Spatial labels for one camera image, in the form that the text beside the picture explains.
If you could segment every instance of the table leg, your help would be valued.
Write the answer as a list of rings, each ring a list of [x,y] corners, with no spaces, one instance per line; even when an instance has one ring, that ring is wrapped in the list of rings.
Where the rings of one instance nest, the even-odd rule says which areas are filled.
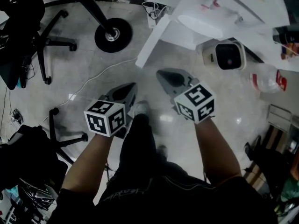
[[[94,39],[102,51],[113,53],[123,50],[132,39],[130,24],[121,18],[107,19],[95,0],[78,0],[100,24]]]

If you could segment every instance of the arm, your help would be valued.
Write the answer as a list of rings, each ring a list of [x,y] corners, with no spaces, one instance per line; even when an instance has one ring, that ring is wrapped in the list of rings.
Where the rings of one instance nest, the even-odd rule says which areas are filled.
[[[297,150],[292,167],[291,167],[291,175],[299,181],[299,150]]]
[[[239,162],[214,122],[207,118],[195,125],[204,171],[212,185],[242,176]]]
[[[112,140],[113,137],[96,134],[72,165],[62,188],[88,194],[94,199],[100,187]]]

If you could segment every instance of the chair leg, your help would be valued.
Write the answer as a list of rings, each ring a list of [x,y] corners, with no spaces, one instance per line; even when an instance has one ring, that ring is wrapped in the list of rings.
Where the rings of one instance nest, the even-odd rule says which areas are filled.
[[[49,41],[46,45],[47,46],[68,46],[70,47],[70,51],[77,50],[77,44],[71,42]]]
[[[37,57],[38,57],[39,67],[41,69],[43,81],[45,82],[45,84],[51,84],[52,78],[46,77],[45,61],[44,61],[44,57],[43,57],[43,48],[38,49]]]
[[[64,152],[61,148],[56,149],[56,153],[59,154],[62,158],[68,161],[70,164],[73,164],[74,161]]]
[[[54,115],[59,113],[58,108],[54,108],[49,111],[49,122],[50,122],[50,139],[53,142],[57,142],[56,133],[55,133],[55,125],[54,125]]]
[[[42,35],[41,35],[41,39],[43,41],[45,41],[45,39],[48,37],[50,31],[53,29],[54,25],[56,24],[56,22],[58,21],[58,19],[60,17],[67,17],[68,13],[64,10],[60,10],[56,16],[52,19],[52,21],[48,24],[48,26],[45,28],[45,30],[43,31]]]
[[[60,147],[66,147],[66,146],[69,146],[71,144],[79,143],[81,141],[83,141],[83,142],[88,141],[88,135],[86,133],[83,134],[81,138],[59,142],[59,146]]]

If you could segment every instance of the power strip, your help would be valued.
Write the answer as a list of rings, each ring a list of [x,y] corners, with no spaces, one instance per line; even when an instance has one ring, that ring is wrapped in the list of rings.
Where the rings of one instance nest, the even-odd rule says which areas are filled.
[[[145,9],[148,12],[148,14],[154,11],[153,7],[146,7]],[[148,17],[149,29],[154,29],[155,26],[157,25],[156,20],[152,19],[149,15],[147,15],[147,17]]]

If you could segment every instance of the white sneaker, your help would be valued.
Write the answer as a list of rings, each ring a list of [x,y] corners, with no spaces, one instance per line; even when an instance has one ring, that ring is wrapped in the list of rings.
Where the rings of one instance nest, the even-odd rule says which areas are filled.
[[[149,116],[150,113],[150,106],[147,101],[140,101],[135,105],[134,108],[134,117],[138,114],[145,114]]]

